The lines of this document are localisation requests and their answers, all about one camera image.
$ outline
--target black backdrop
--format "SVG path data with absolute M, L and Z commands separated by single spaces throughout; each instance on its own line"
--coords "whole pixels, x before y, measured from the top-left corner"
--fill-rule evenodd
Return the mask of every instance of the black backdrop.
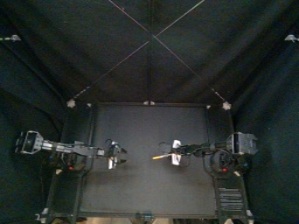
M 155 34 L 198 3 L 154 2 Z M 116 3 L 151 27 L 148 3 Z M 43 159 L 14 155 L 18 132 L 39 130 L 59 140 L 66 101 L 148 36 L 108 1 L 1 1 L 0 6 L 1 37 L 23 38 L 0 43 L 0 222 L 8 222 L 43 209 Z M 254 214 L 270 223 L 299 220 L 299 44 L 284 42 L 287 34 L 299 33 L 296 23 L 296 1 L 206 1 L 160 37 L 200 79 L 155 41 L 79 98 L 220 103 L 211 85 L 234 103 L 238 130 L 259 138 L 248 199 Z

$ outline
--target black curtain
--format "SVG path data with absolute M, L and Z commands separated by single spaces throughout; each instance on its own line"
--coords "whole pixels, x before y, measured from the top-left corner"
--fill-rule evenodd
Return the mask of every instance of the black curtain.
M 0 36 L 11 37 L 15 29 L 0 18 Z M 46 206 L 52 171 L 43 166 L 43 154 L 15 154 L 15 141 L 27 130 L 59 141 L 66 106 L 26 43 L 0 42 L 0 57 L 0 223 L 34 223 Z
M 282 42 L 235 101 L 238 131 L 258 137 L 247 193 L 260 223 L 299 221 L 299 44 Z

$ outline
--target diagonal support wire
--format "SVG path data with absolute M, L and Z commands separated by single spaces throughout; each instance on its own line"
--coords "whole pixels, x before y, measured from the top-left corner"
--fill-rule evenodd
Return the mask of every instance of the diagonal support wire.
M 178 17 L 174 22 L 167 26 L 164 27 L 164 29 L 155 35 L 156 37 L 159 37 L 160 34 L 163 34 L 172 26 L 174 24 L 176 24 L 179 22 L 179 20 L 182 20 L 200 5 L 202 3 L 204 2 L 206 0 L 202 0 L 200 2 L 198 2 L 194 7 L 191 7 L 191 9 L 180 16 Z
M 183 61 L 183 59 L 178 56 L 178 54 L 171 50 L 171 48 L 164 44 L 164 42 L 156 37 L 154 36 L 154 38 L 156 39 L 156 41 L 163 45 L 163 47 L 168 50 L 168 52 L 172 54 L 172 56 L 184 64 L 184 66 L 190 69 L 191 73 L 196 75 L 196 77 L 202 80 L 202 77 L 199 74 L 196 74 L 196 72 L 192 70 L 192 68 L 187 65 L 187 63 Z M 224 97 L 220 95 L 220 93 L 215 90 L 215 88 L 210 85 L 208 88 L 211 89 L 212 93 L 226 102 Z
M 130 16 L 130 14 L 124 11 L 124 9 L 120 8 L 120 6 L 112 1 L 108 0 L 115 7 L 130 17 L 130 19 L 143 28 L 144 31 L 150 32 L 143 25 Z M 206 0 L 202 0 L 198 2 L 194 7 L 179 17 L 174 20 L 174 22 L 156 34 L 152 35 L 154 39 L 163 45 L 163 47 L 170 51 L 170 53 L 174 55 L 174 57 L 183 63 L 183 65 L 190 69 L 191 73 L 196 75 L 199 79 L 202 77 L 195 73 L 192 68 L 187 65 L 187 63 L 183 61 L 183 59 L 178 56 L 178 54 L 171 50 L 171 48 L 164 44 L 164 42 L 158 38 L 159 35 L 162 35 L 172 26 L 176 24 L 204 2 Z M 124 61 L 150 43 L 150 40 L 72 97 L 72 100 L 75 100 L 91 87 L 116 69 L 119 65 L 124 63 Z M 214 94 L 226 102 L 226 99 L 222 97 L 219 92 L 214 89 L 211 85 L 208 85 L 211 91 Z
M 112 0 L 108 0 L 115 6 L 116 8 L 131 18 L 131 20 L 147 31 L 150 32 L 143 25 L 128 15 L 128 13 L 115 4 L 115 2 Z M 183 61 L 183 59 L 178 56 L 178 54 L 171 50 L 171 48 L 164 44 L 164 42 L 158 38 L 159 35 L 162 35 L 172 26 L 174 24 L 176 24 L 204 2 L 206 0 L 200 0 L 192 7 L 190 10 L 186 11 L 186 13 L 183 13 L 183 15 L 180 17 L 178 17 L 174 22 L 164 27 L 164 29 L 156 34 L 152 35 L 152 37 L 156 39 L 156 41 L 163 45 L 163 47 L 170 51 L 170 53 L 172 54 L 172 56 L 183 63 L 183 65 L 190 69 L 191 73 L 194 75 L 196 75 L 196 77 L 202 80 L 202 77 L 199 74 L 195 73 L 195 71 L 192 70 L 192 68 L 187 65 L 187 63 Z M 224 97 L 220 95 L 220 93 L 215 90 L 215 88 L 208 85 L 212 93 L 226 102 Z
M 148 32 L 148 30 L 143 27 L 143 25 L 128 15 L 128 13 L 124 11 L 124 9 L 122 9 L 118 4 L 112 1 L 108 0 L 115 6 L 116 8 L 131 18 L 131 20 Z
M 150 42 L 146 41 L 127 56 L 126 58 L 103 74 L 100 75 L 91 84 L 83 88 L 83 90 L 71 98 L 71 100 L 75 100 L 84 92 L 91 89 L 91 87 L 146 47 L 146 45 Z

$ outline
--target ceiling fabric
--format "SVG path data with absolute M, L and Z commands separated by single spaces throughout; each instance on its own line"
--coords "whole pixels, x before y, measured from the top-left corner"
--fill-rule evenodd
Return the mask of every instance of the ceiling fabric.
M 66 101 L 222 103 L 298 19 L 296 1 L 8 1 Z

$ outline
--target yellow object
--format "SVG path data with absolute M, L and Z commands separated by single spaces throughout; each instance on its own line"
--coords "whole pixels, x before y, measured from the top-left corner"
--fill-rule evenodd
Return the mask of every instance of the yellow object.
M 154 159 L 167 158 L 167 157 L 170 157 L 170 156 L 171 156 L 171 154 L 167 154 L 167 155 L 162 155 L 162 156 L 154 157 Z

